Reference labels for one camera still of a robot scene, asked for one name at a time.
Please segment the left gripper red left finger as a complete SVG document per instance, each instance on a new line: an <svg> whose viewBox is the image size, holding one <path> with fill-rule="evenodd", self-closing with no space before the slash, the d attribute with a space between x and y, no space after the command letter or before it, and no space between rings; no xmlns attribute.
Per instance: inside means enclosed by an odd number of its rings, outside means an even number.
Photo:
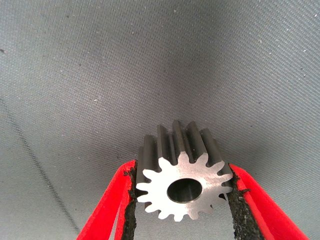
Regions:
<svg viewBox="0 0 320 240"><path fill-rule="evenodd" d="M108 240L115 227L115 240L132 240L137 226L137 162L119 167L107 189L77 236L78 240Z"/></svg>

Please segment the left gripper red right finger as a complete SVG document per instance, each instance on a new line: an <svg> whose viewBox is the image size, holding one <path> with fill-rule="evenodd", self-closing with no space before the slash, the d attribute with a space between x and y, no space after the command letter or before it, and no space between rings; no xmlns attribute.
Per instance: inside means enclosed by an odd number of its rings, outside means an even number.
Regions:
<svg viewBox="0 0 320 240"><path fill-rule="evenodd" d="M247 171L234 164L229 166L238 177L236 186L243 191L244 201L266 240L308 239Z"/></svg>

